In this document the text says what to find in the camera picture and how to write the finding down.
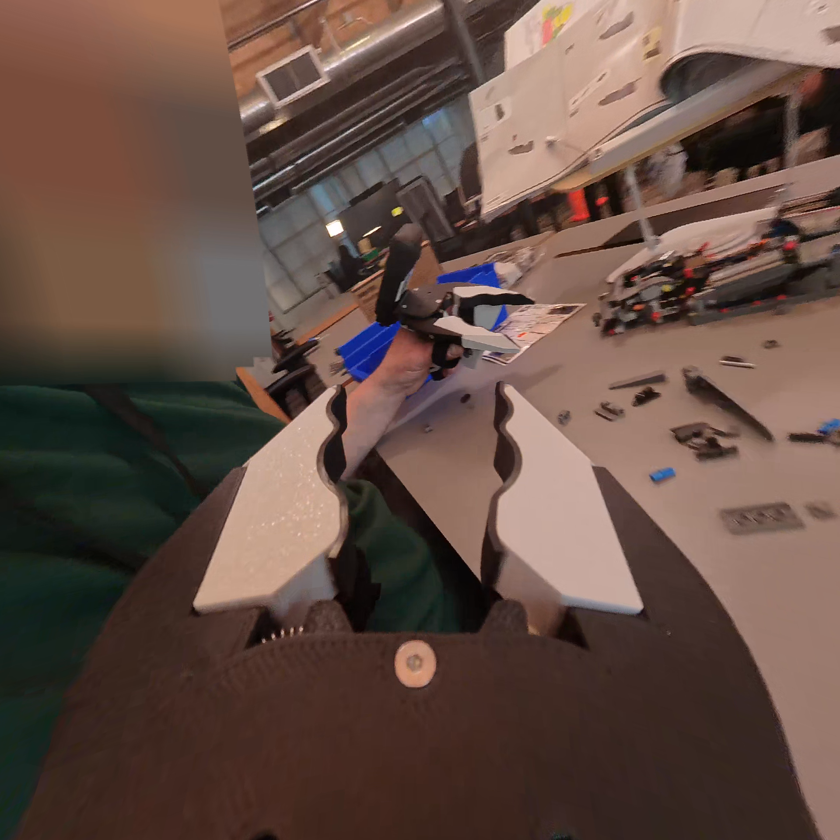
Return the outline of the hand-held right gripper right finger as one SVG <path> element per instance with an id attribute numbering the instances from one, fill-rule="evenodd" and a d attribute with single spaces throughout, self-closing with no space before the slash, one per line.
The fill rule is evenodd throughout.
<path id="1" fill-rule="evenodd" d="M 634 581 L 591 460 L 512 385 L 495 387 L 493 466 L 480 579 L 518 602 L 528 630 L 558 634 L 572 608 L 640 616 Z"/>

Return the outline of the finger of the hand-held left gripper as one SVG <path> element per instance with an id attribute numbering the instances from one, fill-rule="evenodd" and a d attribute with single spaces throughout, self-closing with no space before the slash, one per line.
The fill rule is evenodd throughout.
<path id="1" fill-rule="evenodd" d="M 469 324 L 459 317 L 442 317 L 434 326 L 446 334 L 457 336 L 465 350 L 512 356 L 519 353 L 518 345 L 500 332 Z"/>
<path id="2" fill-rule="evenodd" d="M 459 317 L 475 317 L 480 307 L 531 306 L 533 299 L 516 290 L 481 285 L 463 285 L 452 288 L 454 304 Z"/>

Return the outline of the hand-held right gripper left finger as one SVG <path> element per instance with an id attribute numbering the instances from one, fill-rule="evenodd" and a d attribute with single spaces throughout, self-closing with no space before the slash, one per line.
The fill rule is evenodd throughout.
<path id="1" fill-rule="evenodd" d="M 276 621 L 302 621 L 313 603 L 339 593 L 332 566 L 349 530 L 338 488 L 346 396 L 330 387 L 248 460 L 196 613 L 258 608 Z"/>

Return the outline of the blue plastic bin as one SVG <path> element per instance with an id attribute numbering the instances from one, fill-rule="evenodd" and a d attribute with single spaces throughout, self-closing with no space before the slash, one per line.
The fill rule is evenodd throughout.
<path id="1" fill-rule="evenodd" d="M 501 288 L 501 281 L 505 277 L 499 277 L 496 263 L 480 264 L 466 269 L 459 269 L 444 273 L 436 279 L 439 286 L 447 284 L 477 284 Z M 363 382 L 375 370 L 391 346 L 394 336 L 397 334 L 400 325 L 394 324 L 383 326 L 378 322 L 370 324 L 349 341 L 341 344 L 335 351 L 347 374 L 357 382 Z"/>

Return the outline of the long grey lego beam panel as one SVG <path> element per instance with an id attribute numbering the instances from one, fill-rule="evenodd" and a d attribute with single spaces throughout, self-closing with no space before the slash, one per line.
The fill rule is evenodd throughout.
<path id="1" fill-rule="evenodd" d="M 775 442 L 775 435 L 759 419 L 757 414 L 748 408 L 747 404 L 729 392 L 723 390 L 700 368 L 689 365 L 681 369 L 681 375 L 687 392 L 704 403 L 717 406 L 724 412 L 745 423 L 753 432 L 769 443 Z"/>

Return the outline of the grey black lego car model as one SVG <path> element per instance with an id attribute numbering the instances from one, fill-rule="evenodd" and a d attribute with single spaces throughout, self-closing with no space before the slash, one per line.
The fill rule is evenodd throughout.
<path id="1" fill-rule="evenodd" d="M 709 239 L 614 271 L 591 317 L 601 335 L 684 319 L 699 326 L 838 297 L 838 216 L 776 217 L 713 250 Z"/>

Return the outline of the white lego sticker sheet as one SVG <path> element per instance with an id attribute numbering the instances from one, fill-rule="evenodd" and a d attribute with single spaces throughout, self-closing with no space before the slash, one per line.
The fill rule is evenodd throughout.
<path id="1" fill-rule="evenodd" d="M 482 360 L 507 365 L 524 354 L 535 343 L 547 337 L 560 325 L 572 319 L 585 309 L 584 303 L 532 304 L 510 310 L 509 314 L 494 327 L 493 332 L 512 341 L 515 353 L 484 352 Z"/>

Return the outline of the dark grey studded lego plate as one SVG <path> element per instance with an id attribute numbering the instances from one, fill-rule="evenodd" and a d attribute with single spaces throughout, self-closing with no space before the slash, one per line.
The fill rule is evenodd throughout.
<path id="1" fill-rule="evenodd" d="M 724 529 L 734 536 L 794 531 L 805 527 L 802 518 L 786 502 L 725 508 L 719 510 L 718 516 Z"/>

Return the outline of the open lego instruction booklet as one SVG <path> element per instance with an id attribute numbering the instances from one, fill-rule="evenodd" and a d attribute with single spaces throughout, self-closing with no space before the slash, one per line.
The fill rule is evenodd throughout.
<path id="1" fill-rule="evenodd" d="M 560 32 L 469 94 L 489 221 L 573 192 L 838 68 L 838 2 L 572 2 Z"/>

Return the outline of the person's left hand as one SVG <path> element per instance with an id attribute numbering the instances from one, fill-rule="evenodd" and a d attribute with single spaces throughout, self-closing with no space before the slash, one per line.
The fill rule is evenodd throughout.
<path id="1" fill-rule="evenodd" d="M 356 389 L 356 395 L 379 406 L 402 405 L 425 383 L 433 368 L 434 342 L 400 328 L 382 362 Z"/>

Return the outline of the clear plastic parts bag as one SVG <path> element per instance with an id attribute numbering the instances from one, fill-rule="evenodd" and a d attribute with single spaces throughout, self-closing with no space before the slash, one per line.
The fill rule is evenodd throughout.
<path id="1" fill-rule="evenodd" d="M 543 257 L 543 249 L 527 246 L 512 251 L 498 251 L 488 258 L 488 262 L 496 273 L 499 287 L 509 289 L 517 286 Z"/>

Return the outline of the black monitor screen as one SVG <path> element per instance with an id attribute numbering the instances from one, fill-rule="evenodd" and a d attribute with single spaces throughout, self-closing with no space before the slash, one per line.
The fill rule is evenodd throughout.
<path id="1" fill-rule="evenodd" d="M 399 180 L 379 184 L 379 188 L 352 203 L 339 215 L 343 232 L 353 246 L 367 239 L 373 249 L 388 246 L 400 227 L 409 223 L 398 193 Z"/>

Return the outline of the grey metal cabinet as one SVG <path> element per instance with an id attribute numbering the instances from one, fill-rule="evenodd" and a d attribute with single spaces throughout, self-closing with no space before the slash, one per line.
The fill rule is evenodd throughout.
<path id="1" fill-rule="evenodd" d="M 432 243 L 445 242 L 455 236 L 434 185 L 426 175 L 419 175 L 396 191 L 400 206 L 412 222 L 419 226 Z"/>

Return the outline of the person's green shirt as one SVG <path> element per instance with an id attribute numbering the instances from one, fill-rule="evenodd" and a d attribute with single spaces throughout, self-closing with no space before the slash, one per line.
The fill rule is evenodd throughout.
<path id="1" fill-rule="evenodd" d="M 134 575 L 283 428 L 240 384 L 121 392 L 185 474 L 84 385 L 2 386 L 2 838 L 14 837 L 64 695 Z"/>

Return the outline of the white book stand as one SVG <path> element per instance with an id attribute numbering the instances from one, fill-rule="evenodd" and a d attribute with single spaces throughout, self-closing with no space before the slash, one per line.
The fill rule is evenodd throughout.
<path id="1" fill-rule="evenodd" d="M 768 165 L 782 162 L 784 156 L 784 98 L 767 98 L 745 112 L 692 135 L 682 142 L 687 152 L 687 173 L 681 187 L 703 186 L 687 194 L 687 205 L 666 213 L 650 215 L 648 221 L 665 250 L 701 243 L 700 234 L 716 235 L 722 231 L 720 217 L 754 214 L 781 202 L 776 190 L 783 183 L 770 183 Z M 821 70 L 805 81 L 798 111 L 798 134 L 793 150 L 798 165 L 805 162 L 812 135 L 824 134 L 822 156 L 838 155 L 839 71 Z M 747 180 L 749 171 L 758 167 L 759 186 L 723 196 L 716 177 L 728 170 L 738 172 L 737 182 Z"/>

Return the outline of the silver ventilation duct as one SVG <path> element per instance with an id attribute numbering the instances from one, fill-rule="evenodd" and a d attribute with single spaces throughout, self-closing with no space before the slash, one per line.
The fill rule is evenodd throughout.
<path id="1" fill-rule="evenodd" d="M 432 41 L 444 33 L 446 18 L 443 2 L 417 2 L 374 25 L 347 46 L 326 53 L 319 51 L 329 82 L 285 108 L 274 110 L 255 82 L 252 92 L 238 103 L 246 140 L 269 130 L 273 123 L 292 119 L 319 97 L 349 88 Z"/>

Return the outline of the white duct vent grille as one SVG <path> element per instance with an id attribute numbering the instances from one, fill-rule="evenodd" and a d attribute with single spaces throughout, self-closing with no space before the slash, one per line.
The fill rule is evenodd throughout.
<path id="1" fill-rule="evenodd" d="M 259 70 L 255 82 L 272 108 L 279 110 L 324 87 L 329 76 L 319 50 L 307 45 Z"/>

